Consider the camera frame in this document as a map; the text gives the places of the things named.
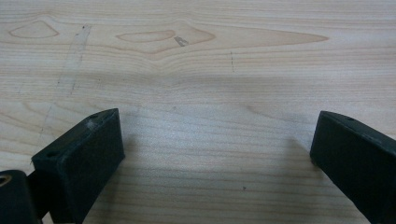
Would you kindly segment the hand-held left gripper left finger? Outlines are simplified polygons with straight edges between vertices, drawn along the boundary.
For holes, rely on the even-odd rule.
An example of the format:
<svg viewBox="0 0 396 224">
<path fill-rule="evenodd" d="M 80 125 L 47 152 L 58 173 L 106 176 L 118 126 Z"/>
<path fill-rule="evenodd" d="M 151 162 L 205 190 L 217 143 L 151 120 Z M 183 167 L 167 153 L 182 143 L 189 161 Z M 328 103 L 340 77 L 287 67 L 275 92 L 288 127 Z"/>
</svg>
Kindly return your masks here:
<svg viewBox="0 0 396 224">
<path fill-rule="evenodd" d="M 124 158 L 119 110 L 88 116 L 33 156 L 37 214 L 82 224 Z"/>
</svg>

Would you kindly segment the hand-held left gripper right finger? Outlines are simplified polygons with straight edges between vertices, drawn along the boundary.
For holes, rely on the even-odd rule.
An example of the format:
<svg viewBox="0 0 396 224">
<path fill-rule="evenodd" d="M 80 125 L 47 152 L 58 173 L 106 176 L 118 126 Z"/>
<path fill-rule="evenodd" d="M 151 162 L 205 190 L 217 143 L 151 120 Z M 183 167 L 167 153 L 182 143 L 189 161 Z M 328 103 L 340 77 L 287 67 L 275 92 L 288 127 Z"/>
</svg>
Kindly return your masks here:
<svg viewBox="0 0 396 224">
<path fill-rule="evenodd" d="M 310 157 L 370 223 L 396 224 L 396 140 L 322 111 Z"/>
</svg>

